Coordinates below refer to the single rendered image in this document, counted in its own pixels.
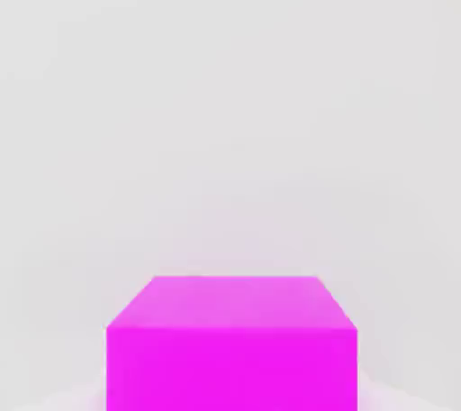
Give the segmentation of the small magenta cube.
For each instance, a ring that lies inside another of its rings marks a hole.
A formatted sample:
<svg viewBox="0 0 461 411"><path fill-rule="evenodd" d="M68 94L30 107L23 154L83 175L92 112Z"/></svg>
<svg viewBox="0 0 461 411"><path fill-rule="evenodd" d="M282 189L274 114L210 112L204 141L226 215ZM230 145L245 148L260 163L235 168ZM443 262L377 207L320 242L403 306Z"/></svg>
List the small magenta cube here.
<svg viewBox="0 0 461 411"><path fill-rule="evenodd" d="M106 329L106 411L358 411L357 378L315 277L155 277Z"/></svg>

